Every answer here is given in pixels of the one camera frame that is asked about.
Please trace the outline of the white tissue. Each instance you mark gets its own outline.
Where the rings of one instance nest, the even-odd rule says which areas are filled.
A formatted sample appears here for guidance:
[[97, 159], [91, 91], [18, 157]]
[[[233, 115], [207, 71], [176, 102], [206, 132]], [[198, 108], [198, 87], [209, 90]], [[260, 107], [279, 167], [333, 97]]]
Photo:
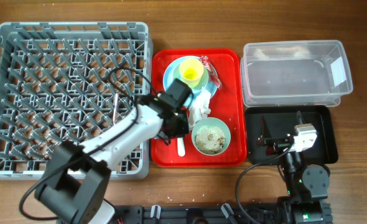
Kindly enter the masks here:
[[189, 130], [192, 130], [198, 121], [207, 118], [211, 113], [210, 99], [211, 93], [204, 88], [191, 104], [188, 117]]

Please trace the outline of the white plastic spoon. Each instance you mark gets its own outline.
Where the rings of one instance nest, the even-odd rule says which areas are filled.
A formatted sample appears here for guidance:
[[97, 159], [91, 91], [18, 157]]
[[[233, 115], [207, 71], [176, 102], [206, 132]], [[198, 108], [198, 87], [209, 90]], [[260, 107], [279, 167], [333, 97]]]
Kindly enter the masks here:
[[186, 154], [185, 144], [184, 144], [184, 139], [183, 138], [178, 138], [177, 139], [177, 153], [180, 157], [183, 157]]

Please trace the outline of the rice and peanut shell waste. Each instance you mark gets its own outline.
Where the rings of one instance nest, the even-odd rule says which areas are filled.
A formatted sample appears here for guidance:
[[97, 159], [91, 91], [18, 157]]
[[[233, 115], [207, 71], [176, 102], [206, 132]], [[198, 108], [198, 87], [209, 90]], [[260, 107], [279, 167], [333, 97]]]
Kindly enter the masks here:
[[195, 145], [205, 154], [218, 154], [226, 142], [223, 131], [215, 126], [202, 126], [195, 135]]

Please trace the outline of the mint green bowl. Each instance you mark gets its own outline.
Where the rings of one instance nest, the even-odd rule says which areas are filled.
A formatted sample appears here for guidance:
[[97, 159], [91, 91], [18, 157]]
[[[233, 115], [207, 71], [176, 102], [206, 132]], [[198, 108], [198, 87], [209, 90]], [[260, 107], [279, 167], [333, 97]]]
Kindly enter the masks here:
[[[196, 135], [197, 131], [202, 126], [215, 126], [215, 127], [220, 128], [223, 131], [223, 133], [225, 135], [225, 138], [226, 138], [226, 142], [224, 144], [223, 149], [218, 154], [205, 154], [204, 152], [197, 149], [197, 147], [195, 145], [195, 135]], [[205, 119], [202, 119], [202, 120], [198, 121], [195, 124], [194, 128], [192, 129], [192, 142], [193, 142], [193, 145], [195, 146], [195, 149], [197, 151], [199, 151], [200, 153], [206, 155], [206, 156], [217, 156], [219, 154], [224, 153], [227, 150], [228, 146], [230, 145], [230, 141], [231, 141], [230, 129], [228, 128], [228, 126], [222, 120], [220, 120], [218, 118], [205, 118]]]

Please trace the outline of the yellow plastic cup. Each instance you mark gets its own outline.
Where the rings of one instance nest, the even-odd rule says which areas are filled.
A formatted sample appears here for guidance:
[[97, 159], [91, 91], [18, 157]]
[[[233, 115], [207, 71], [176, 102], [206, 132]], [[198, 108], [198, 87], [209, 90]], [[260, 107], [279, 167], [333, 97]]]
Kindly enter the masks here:
[[185, 59], [179, 65], [180, 79], [190, 88], [196, 87], [203, 75], [204, 66], [197, 58]]

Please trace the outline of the red snack wrapper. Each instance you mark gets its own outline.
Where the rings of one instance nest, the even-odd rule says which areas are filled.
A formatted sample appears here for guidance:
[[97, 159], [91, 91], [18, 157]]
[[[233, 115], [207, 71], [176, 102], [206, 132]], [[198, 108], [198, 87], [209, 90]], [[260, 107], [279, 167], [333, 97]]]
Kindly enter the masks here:
[[204, 55], [200, 57], [200, 61], [208, 71], [209, 80], [217, 87], [217, 89], [221, 89], [221, 81], [218, 78], [218, 74], [211, 64], [209, 58]]

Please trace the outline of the white plastic fork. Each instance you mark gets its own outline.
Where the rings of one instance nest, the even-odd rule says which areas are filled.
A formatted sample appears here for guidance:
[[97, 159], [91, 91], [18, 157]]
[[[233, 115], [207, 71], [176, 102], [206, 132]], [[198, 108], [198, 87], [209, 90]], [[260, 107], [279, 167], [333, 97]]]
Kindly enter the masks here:
[[116, 93], [114, 95], [113, 124], [116, 124], [118, 121], [118, 101], [119, 101], [119, 94]]

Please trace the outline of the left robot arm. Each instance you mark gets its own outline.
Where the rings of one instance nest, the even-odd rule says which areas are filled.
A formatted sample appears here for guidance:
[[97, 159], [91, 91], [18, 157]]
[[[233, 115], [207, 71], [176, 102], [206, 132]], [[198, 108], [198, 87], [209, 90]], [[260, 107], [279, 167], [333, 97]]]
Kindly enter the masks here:
[[143, 96], [134, 110], [100, 136], [81, 144], [62, 142], [33, 187], [35, 198], [64, 223], [109, 223], [115, 208], [104, 196], [112, 169], [149, 139], [188, 134], [183, 106], [189, 96]]

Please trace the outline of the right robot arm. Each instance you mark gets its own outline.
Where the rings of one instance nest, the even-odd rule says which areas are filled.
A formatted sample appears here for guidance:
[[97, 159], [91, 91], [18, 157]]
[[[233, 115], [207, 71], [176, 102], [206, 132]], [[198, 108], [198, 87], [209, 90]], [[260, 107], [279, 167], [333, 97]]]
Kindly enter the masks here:
[[278, 160], [290, 199], [295, 203], [309, 203], [328, 197], [330, 172], [325, 165], [308, 165], [303, 157], [306, 150], [313, 148], [317, 130], [306, 123], [301, 112], [297, 112], [298, 124], [292, 134], [274, 138], [269, 132], [266, 120], [261, 118], [258, 146], [266, 147], [266, 154]]

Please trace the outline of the grey dishwasher rack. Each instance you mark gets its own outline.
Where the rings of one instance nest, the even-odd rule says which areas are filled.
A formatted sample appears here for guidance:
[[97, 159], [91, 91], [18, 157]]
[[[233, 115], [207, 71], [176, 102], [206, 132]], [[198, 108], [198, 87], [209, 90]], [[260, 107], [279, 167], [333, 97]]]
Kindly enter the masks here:
[[0, 25], [0, 179], [42, 176], [55, 148], [104, 133], [151, 90], [143, 22]]

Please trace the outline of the black plastic bin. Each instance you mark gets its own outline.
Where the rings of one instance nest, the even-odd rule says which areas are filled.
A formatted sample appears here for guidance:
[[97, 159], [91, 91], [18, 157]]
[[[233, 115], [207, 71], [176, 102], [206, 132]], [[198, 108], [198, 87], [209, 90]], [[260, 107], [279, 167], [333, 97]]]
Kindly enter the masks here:
[[315, 144], [304, 152], [304, 160], [308, 164], [333, 164], [338, 160], [332, 117], [326, 106], [254, 107], [245, 111], [248, 159], [253, 164], [274, 157], [266, 146], [257, 144], [262, 124], [267, 124], [272, 138], [286, 137], [294, 133], [294, 126], [299, 123], [298, 111], [304, 122], [313, 124], [317, 131]]

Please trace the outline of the light blue small bowl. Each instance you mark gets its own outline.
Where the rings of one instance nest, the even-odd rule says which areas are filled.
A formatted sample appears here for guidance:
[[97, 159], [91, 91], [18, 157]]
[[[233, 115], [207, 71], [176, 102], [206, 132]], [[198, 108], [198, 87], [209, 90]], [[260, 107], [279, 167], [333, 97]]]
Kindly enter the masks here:
[[[172, 78], [178, 78], [181, 79], [181, 75], [179, 72], [179, 66], [176, 66], [175, 70], [173, 71], [173, 75]], [[192, 92], [193, 93], [198, 93], [200, 92], [203, 88], [206, 87], [206, 85], [208, 84], [208, 70], [204, 67], [203, 68], [203, 74], [201, 76], [201, 78], [199, 79], [199, 83], [197, 84], [197, 86], [192, 87]]]

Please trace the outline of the light blue plate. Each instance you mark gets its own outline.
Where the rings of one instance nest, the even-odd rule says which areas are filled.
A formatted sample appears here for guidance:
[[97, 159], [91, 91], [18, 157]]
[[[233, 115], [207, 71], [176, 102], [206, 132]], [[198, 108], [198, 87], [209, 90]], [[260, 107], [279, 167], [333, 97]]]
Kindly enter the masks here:
[[[180, 73], [179, 73], [179, 65], [186, 59], [189, 58], [195, 58], [197, 60], [200, 60], [200, 57], [197, 56], [184, 56], [184, 57], [180, 57], [176, 60], [174, 60], [165, 70], [164, 72], [164, 76], [163, 76], [163, 87], [164, 90], [167, 90], [169, 88], [169, 86], [171, 86], [172, 82], [176, 79], [176, 78], [180, 78]], [[214, 96], [214, 94], [217, 91], [217, 86], [209, 81], [207, 79], [208, 83], [205, 84], [205, 82], [202, 80], [198, 86], [196, 88], [192, 88], [192, 92], [194, 94], [194, 98], [196, 98], [201, 90], [204, 88], [207, 91], [209, 91], [211, 93], [211, 98]]]

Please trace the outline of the red plastic tray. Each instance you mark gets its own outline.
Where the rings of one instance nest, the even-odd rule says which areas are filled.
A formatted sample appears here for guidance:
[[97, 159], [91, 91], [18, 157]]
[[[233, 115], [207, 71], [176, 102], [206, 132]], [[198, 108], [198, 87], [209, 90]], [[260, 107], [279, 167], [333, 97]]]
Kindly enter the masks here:
[[151, 141], [151, 158], [161, 167], [228, 167], [241, 164], [247, 156], [246, 126], [244, 120], [243, 94], [239, 72], [239, 57], [231, 49], [172, 49], [161, 50], [152, 60], [152, 84], [156, 90], [163, 90], [162, 78], [167, 67], [180, 57], [207, 56], [216, 69], [222, 88], [210, 100], [211, 117], [222, 120], [229, 128], [231, 141], [225, 152], [206, 156], [199, 152], [191, 135], [184, 137], [186, 155], [180, 157], [177, 141], [170, 145], [161, 140]]

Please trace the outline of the clear plastic bin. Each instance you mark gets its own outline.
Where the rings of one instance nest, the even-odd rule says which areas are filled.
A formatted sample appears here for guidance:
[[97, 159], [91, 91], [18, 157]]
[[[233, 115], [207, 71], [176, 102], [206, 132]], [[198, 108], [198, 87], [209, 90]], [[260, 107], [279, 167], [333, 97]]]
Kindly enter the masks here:
[[241, 82], [247, 107], [337, 106], [353, 91], [339, 40], [248, 43], [243, 47]]

